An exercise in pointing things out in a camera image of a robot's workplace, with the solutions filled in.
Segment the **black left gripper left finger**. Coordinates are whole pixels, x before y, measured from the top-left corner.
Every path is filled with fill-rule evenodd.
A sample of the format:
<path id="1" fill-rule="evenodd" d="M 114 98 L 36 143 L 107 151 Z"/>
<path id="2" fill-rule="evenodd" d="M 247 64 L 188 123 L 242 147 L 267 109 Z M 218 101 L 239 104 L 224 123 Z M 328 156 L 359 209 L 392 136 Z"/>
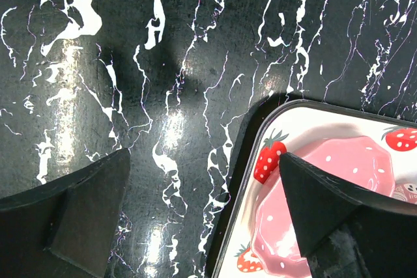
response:
<path id="1" fill-rule="evenodd" d="M 103 277 L 130 176 L 123 148 L 1 199 L 2 277 Z"/>

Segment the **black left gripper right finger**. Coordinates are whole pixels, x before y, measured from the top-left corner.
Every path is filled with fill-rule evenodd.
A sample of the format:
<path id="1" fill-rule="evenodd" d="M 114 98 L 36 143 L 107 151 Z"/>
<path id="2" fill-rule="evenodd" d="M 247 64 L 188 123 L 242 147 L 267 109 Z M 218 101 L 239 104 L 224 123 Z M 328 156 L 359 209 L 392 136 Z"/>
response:
<path id="1" fill-rule="evenodd" d="M 292 153 L 280 175 L 312 277 L 415 277 L 416 205 L 327 173 Z"/>

